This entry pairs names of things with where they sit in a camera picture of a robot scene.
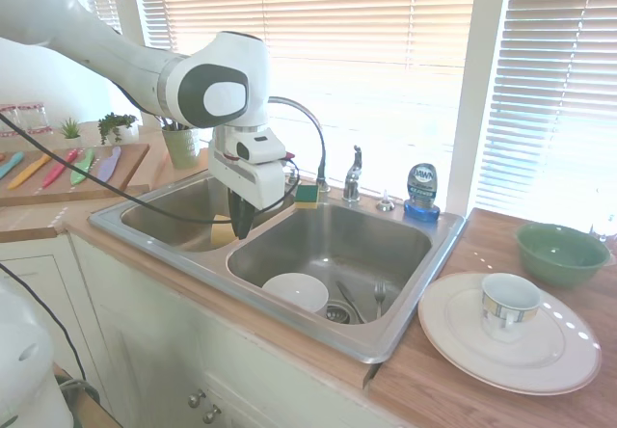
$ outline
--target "wooden cutting board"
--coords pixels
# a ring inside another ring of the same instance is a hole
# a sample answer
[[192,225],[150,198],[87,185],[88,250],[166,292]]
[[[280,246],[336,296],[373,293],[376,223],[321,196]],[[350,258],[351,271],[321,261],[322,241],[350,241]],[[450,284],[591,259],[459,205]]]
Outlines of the wooden cutting board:
[[[94,161],[90,167],[89,173],[96,176],[98,174],[98,167],[100,162],[111,156],[113,147],[93,147],[94,149]],[[125,192],[131,192],[128,182],[131,177],[139,168],[142,160],[148,152],[148,144],[130,144],[121,146],[122,154],[118,165],[111,178],[107,181],[108,184],[113,185],[117,189]],[[53,150],[54,153],[65,158],[70,151],[70,148]],[[15,176],[21,173],[26,167],[37,161],[42,152],[40,151],[27,151],[21,163],[15,166],[10,173],[0,179],[0,206],[17,206],[22,204],[39,204],[39,203],[52,203],[57,201],[76,201],[76,200],[91,200],[91,199],[106,199],[110,197],[116,197],[112,191],[101,187],[95,182],[86,179],[83,182],[72,186],[70,183],[71,170],[66,169],[60,177],[56,179],[49,187],[43,189],[42,182],[56,164],[55,160],[50,160],[42,168],[40,168],[34,175],[21,184],[16,189],[9,190],[9,183]],[[81,161],[84,158],[85,150],[81,149],[79,156],[73,162],[73,164]],[[11,159],[11,154],[7,153],[6,160]]]

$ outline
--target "blue bottle cap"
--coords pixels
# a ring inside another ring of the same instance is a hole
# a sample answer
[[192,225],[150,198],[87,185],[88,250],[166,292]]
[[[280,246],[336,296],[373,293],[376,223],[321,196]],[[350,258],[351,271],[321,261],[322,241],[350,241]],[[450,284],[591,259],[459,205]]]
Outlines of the blue bottle cap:
[[440,217],[441,210],[437,205],[432,208],[420,208],[414,206],[411,200],[405,200],[405,214],[409,214],[412,218],[418,219],[425,223],[434,223]]

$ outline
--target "green sponge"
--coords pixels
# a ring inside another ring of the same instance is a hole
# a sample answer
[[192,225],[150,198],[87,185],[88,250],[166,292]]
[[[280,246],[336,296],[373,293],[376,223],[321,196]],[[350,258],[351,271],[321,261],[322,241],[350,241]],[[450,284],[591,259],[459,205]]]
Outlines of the green sponge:
[[317,201],[319,200],[319,188],[316,185],[298,186],[296,192],[296,208],[317,209]]

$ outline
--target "double sink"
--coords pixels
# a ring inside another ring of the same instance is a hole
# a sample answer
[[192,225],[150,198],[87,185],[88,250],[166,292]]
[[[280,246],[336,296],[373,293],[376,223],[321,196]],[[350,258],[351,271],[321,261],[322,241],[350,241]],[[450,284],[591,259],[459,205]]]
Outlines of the double sink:
[[[460,216],[443,213],[436,223],[391,212],[362,197],[348,203],[333,190],[316,209],[299,209],[292,198],[255,218],[245,240],[212,243],[212,226],[180,222],[131,201],[101,210],[90,221],[124,242],[294,329],[364,362],[385,361],[415,313],[428,283],[439,273],[463,228]],[[210,220],[228,216],[228,190],[208,171],[141,199],[171,213]],[[328,317],[304,311],[261,286],[274,276],[301,272],[324,282]],[[365,324],[336,286],[343,283]],[[386,284],[383,316],[377,318],[375,283]]]

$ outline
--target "dish soap bottle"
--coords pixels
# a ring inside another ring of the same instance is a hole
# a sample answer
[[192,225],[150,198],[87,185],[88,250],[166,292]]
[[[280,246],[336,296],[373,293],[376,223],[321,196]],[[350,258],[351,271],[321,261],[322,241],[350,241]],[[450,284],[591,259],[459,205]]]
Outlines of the dish soap bottle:
[[437,170],[429,163],[415,165],[407,178],[409,199],[405,212],[424,222],[437,221],[440,209],[435,205],[437,196]]

